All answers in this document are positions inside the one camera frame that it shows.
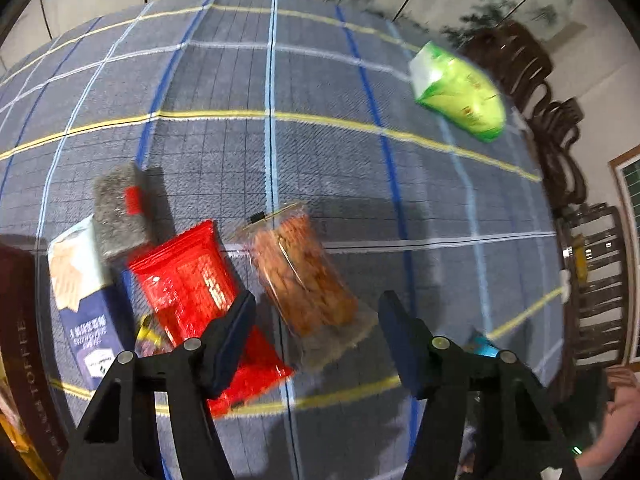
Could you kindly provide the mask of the person's right hand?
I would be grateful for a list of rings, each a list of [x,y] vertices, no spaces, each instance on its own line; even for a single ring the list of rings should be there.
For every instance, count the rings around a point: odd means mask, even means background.
[[[639,423],[639,382],[623,365],[605,370],[614,398],[606,404],[603,429],[596,442],[576,458],[583,479],[601,479],[623,451]]]

